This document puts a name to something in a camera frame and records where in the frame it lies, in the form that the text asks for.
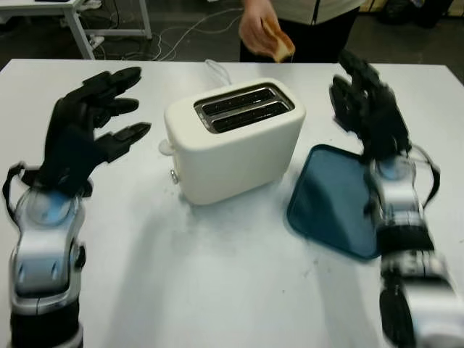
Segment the desk leg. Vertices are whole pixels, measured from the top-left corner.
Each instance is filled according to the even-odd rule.
[[[67,24],[70,26],[72,36],[79,47],[79,50],[84,59],[95,59],[92,47],[87,41],[86,33],[82,28],[78,14],[73,9],[66,9],[63,11]]]
[[[142,13],[142,19],[144,20],[145,36],[149,40],[152,39],[152,27],[150,26],[150,18],[148,16],[148,9],[146,7],[146,1],[140,0],[140,11]]]

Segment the white shirt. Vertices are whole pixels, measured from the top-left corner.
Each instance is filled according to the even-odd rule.
[[[272,0],[279,18],[304,24],[326,22],[361,6],[364,2],[365,0]]]

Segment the bread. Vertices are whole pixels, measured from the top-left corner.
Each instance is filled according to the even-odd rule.
[[[277,40],[277,48],[273,52],[275,62],[280,63],[285,58],[294,55],[295,45],[274,20],[270,20],[269,18],[262,20],[262,27],[268,36]]]

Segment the blue tray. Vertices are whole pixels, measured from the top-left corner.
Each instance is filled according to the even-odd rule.
[[[329,145],[314,146],[287,209],[291,227],[351,257],[377,257],[376,234],[364,216],[369,193],[359,155]]]

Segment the toaster slot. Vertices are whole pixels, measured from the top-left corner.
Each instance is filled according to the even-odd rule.
[[[259,91],[253,91],[240,96],[234,96],[229,99],[203,105],[202,109],[206,116],[213,116],[227,111],[240,109],[242,107],[248,107],[249,105],[260,102],[266,102],[267,100],[274,98],[274,96],[274,93],[269,88],[263,88]]]
[[[220,118],[212,122],[212,127],[218,133],[224,133],[245,125],[266,120],[289,111],[289,108],[281,101],[273,102],[255,109],[240,112],[229,117]]]

